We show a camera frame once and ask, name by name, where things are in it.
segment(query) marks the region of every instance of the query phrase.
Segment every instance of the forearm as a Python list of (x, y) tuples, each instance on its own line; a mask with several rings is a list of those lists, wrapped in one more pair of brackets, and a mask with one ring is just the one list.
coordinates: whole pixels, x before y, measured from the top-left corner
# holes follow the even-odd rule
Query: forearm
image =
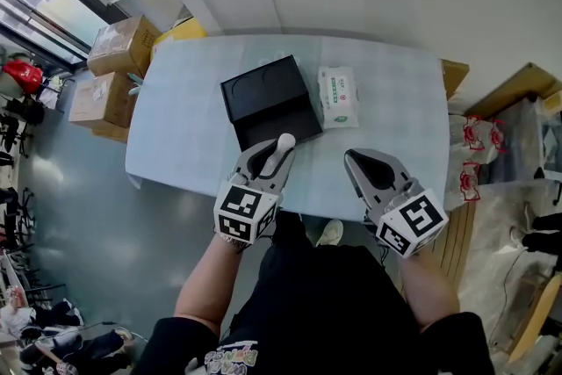
[(184, 284), (175, 316), (201, 321), (216, 335), (227, 313), (240, 266), (238, 248), (217, 234)]
[(420, 328), (460, 311), (458, 296), (428, 249), (399, 258), (406, 300)]

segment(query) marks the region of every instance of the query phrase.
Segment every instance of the white package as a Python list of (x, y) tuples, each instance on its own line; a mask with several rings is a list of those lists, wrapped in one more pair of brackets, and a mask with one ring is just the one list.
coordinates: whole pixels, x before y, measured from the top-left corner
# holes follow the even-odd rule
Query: white package
[(320, 99), (324, 111), (324, 128), (359, 126), (359, 97), (348, 67), (318, 69)]

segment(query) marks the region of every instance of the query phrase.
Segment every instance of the gray floor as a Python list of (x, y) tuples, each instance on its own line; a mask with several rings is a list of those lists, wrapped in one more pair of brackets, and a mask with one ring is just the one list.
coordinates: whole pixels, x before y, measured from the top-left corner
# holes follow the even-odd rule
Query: gray floor
[[(61, 100), (66, 111), (72, 89)], [(47, 112), (30, 158), (20, 164), (18, 186), (36, 194), (35, 256), (45, 277), (66, 283), (62, 293), (88, 323), (116, 321), (149, 337), (155, 322), (172, 314), (213, 236), (214, 199), (152, 182), (135, 189), (125, 152), (124, 144), (69, 124), (68, 113)], [(320, 233), (319, 220), (305, 222), (310, 235)], [(346, 224), (342, 243), (367, 245), (378, 255), (358, 224)], [(249, 297), (269, 245), (261, 240), (245, 251), (225, 323)], [(387, 266), (396, 273), (392, 255)]]

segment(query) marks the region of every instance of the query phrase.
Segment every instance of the white marker cube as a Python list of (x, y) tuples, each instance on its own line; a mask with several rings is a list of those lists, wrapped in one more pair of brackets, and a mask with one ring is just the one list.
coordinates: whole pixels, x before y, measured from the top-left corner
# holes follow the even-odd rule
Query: white marker cube
[(436, 195), (428, 189), (383, 214), (377, 238), (407, 258), (432, 242), (449, 222)]
[(279, 196), (222, 182), (214, 203), (214, 229), (253, 244), (275, 219)]

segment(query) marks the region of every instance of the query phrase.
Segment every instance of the black sleeve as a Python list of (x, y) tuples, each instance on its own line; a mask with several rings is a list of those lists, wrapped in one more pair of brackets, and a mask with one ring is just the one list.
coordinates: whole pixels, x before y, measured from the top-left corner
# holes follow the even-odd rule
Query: black sleeve
[(205, 325), (183, 317), (160, 319), (142, 352), (134, 375), (184, 375), (187, 364), (196, 357), (198, 366), (205, 354), (214, 350), (219, 338)]
[(494, 375), (482, 320), (474, 313), (460, 313), (432, 324), (421, 334), (430, 363), (455, 375)]

